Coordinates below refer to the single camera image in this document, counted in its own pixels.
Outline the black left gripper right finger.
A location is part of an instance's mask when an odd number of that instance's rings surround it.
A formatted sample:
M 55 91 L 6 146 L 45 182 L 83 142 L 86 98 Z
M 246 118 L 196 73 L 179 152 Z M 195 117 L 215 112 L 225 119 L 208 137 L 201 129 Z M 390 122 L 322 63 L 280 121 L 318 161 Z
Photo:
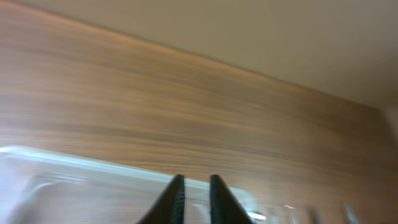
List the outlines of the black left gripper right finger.
M 210 218 L 211 224 L 252 224 L 224 180 L 216 174 L 210 176 Z

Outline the clear plastic container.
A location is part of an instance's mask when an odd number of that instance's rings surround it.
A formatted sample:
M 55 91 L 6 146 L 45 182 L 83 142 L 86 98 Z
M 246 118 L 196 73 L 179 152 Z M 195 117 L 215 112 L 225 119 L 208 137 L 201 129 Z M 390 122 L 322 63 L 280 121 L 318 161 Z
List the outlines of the clear plastic container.
M 138 223 L 175 175 L 28 147 L 1 148 L 2 223 Z M 313 207 L 258 207 L 229 187 L 252 223 L 320 223 Z M 184 223 L 211 223 L 210 181 L 185 178 Z

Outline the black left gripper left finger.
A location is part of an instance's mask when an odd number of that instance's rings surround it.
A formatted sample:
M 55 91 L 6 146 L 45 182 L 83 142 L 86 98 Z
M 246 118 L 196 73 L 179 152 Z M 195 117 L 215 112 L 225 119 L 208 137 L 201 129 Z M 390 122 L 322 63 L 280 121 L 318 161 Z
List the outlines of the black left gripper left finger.
M 185 177 L 176 175 L 137 224 L 184 224 Z

